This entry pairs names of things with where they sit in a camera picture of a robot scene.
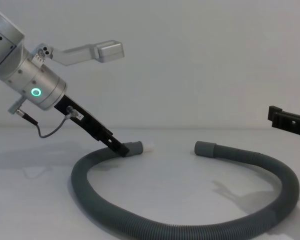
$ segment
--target black clamp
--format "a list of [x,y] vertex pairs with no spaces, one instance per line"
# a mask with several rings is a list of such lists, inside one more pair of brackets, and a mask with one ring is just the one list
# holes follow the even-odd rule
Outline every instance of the black clamp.
[[272,127],[300,135],[300,115],[283,111],[276,106],[269,107],[268,120]]

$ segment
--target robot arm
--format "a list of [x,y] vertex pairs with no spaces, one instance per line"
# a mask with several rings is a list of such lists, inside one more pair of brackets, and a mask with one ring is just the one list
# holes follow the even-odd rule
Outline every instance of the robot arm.
[[38,122],[21,110],[23,102],[30,101],[42,110],[54,107],[65,115],[62,123],[71,119],[97,141],[124,157],[129,149],[113,137],[102,123],[79,104],[66,96],[67,84],[44,63],[46,58],[63,65],[72,65],[95,59],[101,63],[123,58],[122,43],[110,40],[59,51],[46,44],[39,45],[32,53],[24,47],[24,34],[0,13],[0,80],[18,92],[21,97],[9,109],[38,128]]

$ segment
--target white backdrop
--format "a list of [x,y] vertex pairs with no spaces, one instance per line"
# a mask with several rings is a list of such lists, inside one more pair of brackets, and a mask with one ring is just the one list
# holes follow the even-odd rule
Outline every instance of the white backdrop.
[[[68,49],[109,39],[126,57],[65,67],[67,94],[109,127],[269,127],[269,105],[300,113],[300,0],[0,0],[39,43]],[[0,127],[18,98],[0,82]],[[43,126],[56,110],[23,109]]]

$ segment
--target green led ring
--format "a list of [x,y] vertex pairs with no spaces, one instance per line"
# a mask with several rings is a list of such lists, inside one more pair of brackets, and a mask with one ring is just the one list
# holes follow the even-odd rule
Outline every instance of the green led ring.
[[41,92],[40,88],[36,87],[31,90],[31,94],[35,97],[39,97],[42,94],[42,92]]

